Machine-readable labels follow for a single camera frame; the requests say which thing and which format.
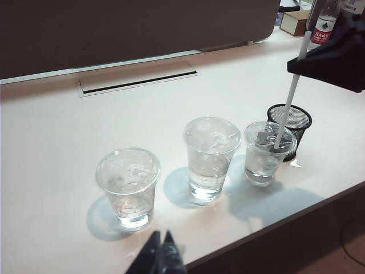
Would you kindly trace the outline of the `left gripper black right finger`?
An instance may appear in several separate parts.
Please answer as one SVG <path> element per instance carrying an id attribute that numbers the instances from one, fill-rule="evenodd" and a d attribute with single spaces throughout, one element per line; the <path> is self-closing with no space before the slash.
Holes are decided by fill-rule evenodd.
<path id="1" fill-rule="evenodd" d="M 160 246 L 159 273 L 187 273 L 170 230 L 167 230 Z"/>

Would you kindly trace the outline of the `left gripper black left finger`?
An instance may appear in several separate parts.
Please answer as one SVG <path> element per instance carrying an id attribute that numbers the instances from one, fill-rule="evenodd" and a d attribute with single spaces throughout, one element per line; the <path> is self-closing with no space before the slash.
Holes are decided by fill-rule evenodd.
<path id="1" fill-rule="evenodd" d="M 154 231 L 125 273 L 157 273 L 157 259 L 159 258 L 160 246 L 160 231 Z"/>

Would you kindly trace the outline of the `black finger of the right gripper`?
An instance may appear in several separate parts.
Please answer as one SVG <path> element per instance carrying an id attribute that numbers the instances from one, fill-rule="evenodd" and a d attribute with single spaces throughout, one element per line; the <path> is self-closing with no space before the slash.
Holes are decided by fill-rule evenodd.
<path id="1" fill-rule="evenodd" d="M 287 71 L 356 93 L 364 91 L 364 53 L 309 53 L 305 59 L 288 61 Z"/>
<path id="2" fill-rule="evenodd" d="M 349 22 L 340 29 L 335 38 L 309 51 L 307 56 L 319 56 L 336 51 L 345 53 L 356 49 L 364 50 L 364 22 Z"/>

